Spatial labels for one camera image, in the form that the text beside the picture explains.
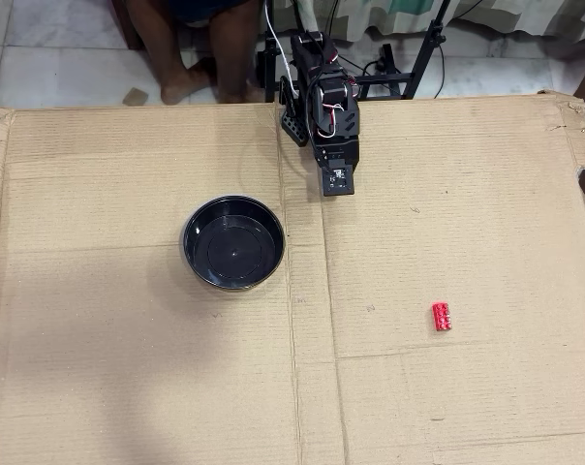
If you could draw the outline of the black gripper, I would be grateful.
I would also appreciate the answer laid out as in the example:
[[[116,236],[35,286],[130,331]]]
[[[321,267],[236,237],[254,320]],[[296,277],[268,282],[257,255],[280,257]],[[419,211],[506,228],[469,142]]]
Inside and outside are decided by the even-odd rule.
[[[317,163],[326,167],[332,160],[342,160],[345,165],[354,169],[359,162],[359,140],[357,136],[343,138],[314,137],[314,153]]]

